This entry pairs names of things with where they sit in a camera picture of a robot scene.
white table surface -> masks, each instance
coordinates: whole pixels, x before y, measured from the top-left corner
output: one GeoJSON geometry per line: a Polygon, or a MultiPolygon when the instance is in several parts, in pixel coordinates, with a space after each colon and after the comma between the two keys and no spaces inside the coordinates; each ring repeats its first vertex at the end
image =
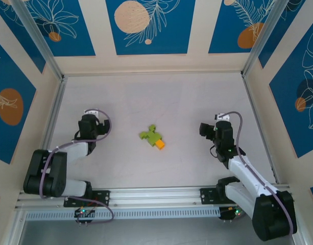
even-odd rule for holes
{"type": "MultiPolygon", "coordinates": [[[[73,139],[90,108],[108,113],[112,131],[92,154],[68,165],[68,178],[90,181],[93,188],[214,185],[232,174],[210,155],[212,142],[199,135],[199,126],[236,110],[244,118],[240,147],[275,182],[239,73],[70,77],[51,148],[73,139]],[[139,138],[151,124],[163,136],[161,151],[139,138]]],[[[239,119],[230,120],[236,137],[239,119]]]]}

mounting plate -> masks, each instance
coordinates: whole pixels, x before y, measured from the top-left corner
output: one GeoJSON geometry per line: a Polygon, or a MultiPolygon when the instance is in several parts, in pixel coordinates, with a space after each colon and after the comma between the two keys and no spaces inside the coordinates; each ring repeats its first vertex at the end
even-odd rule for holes
{"type": "MultiPolygon", "coordinates": [[[[104,203],[106,206],[109,206],[110,201],[110,191],[109,190],[93,190],[92,191],[92,200],[99,201],[104,203]]],[[[72,198],[65,198],[63,206],[65,208],[80,208],[80,207],[94,207],[95,203],[79,201],[72,198]]]]}
{"type": "Polygon", "coordinates": [[[220,199],[216,188],[201,188],[201,202],[202,204],[235,204],[228,198],[220,199]]]}

robotic arm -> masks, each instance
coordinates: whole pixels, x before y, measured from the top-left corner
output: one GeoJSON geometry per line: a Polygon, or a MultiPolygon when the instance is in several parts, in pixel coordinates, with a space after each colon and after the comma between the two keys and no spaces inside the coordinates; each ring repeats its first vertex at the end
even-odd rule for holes
{"type": "MultiPolygon", "coordinates": [[[[98,135],[104,135],[110,130],[110,121],[100,123],[94,114],[86,113],[78,121],[79,131],[74,140],[88,140],[89,142],[70,143],[53,154],[43,183],[43,195],[47,197],[75,196],[90,197],[92,187],[87,181],[66,178],[67,165],[79,158],[89,155],[96,147],[98,135]]],[[[28,194],[39,194],[39,186],[46,160],[51,151],[36,150],[33,153],[23,190],[28,194]]]]}
{"type": "Polygon", "coordinates": [[[290,233],[290,223],[275,199],[276,195],[287,210],[292,221],[293,233],[296,233],[297,224],[291,194],[288,191],[279,191],[263,178],[251,165],[245,152],[239,148],[243,160],[240,158],[234,144],[229,116],[223,115],[215,116],[215,126],[203,123],[200,125],[200,135],[214,143],[218,160],[237,177],[231,178],[232,182],[227,183],[223,190],[225,193],[219,195],[225,195],[246,212],[252,219],[256,234],[263,241],[290,233]]]}

purple cable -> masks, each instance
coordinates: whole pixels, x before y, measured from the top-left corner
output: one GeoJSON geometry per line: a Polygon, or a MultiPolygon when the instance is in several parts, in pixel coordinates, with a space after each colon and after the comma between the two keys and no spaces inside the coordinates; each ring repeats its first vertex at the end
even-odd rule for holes
{"type": "Polygon", "coordinates": [[[289,230],[289,236],[291,236],[294,232],[294,225],[293,225],[293,221],[287,211],[287,209],[285,208],[284,204],[282,203],[282,201],[279,199],[279,197],[276,195],[276,193],[271,190],[269,187],[266,186],[266,184],[263,182],[263,180],[258,176],[258,174],[249,166],[249,164],[247,164],[247,162],[243,159],[243,156],[242,154],[240,153],[240,148],[239,148],[239,137],[240,137],[240,133],[242,131],[242,127],[243,127],[243,117],[242,115],[237,112],[237,111],[230,111],[228,113],[225,113],[224,115],[221,115],[219,116],[219,118],[221,117],[224,117],[226,115],[229,115],[229,114],[236,114],[239,116],[240,118],[240,124],[239,124],[239,129],[238,129],[238,133],[237,133],[237,139],[236,139],[236,149],[237,149],[237,152],[238,152],[238,155],[241,159],[241,161],[243,162],[243,164],[245,165],[246,168],[248,168],[248,170],[255,176],[255,178],[262,184],[262,186],[264,186],[264,188],[266,190],[268,190],[274,197],[274,199],[278,202],[279,206],[282,208],[287,220],[288,220],[288,223],[289,223],[289,227],[290,227],[290,230],[289,230]]]}
{"type": "MultiPolygon", "coordinates": [[[[97,222],[91,223],[91,225],[109,223],[109,222],[111,222],[114,219],[114,213],[113,213],[112,209],[110,209],[108,206],[106,206],[104,203],[102,203],[100,201],[90,200],[90,199],[85,199],[85,198],[79,198],[79,197],[69,197],[69,198],[76,199],[76,200],[79,200],[79,201],[84,201],[84,202],[96,203],[96,204],[102,205],[103,207],[107,208],[110,211],[110,213],[112,215],[111,219],[104,220],[104,221],[97,221],[97,222]]],[[[80,215],[78,215],[78,217],[77,217],[77,220],[76,220],[77,223],[79,223],[79,218],[80,218],[80,215]]]]}

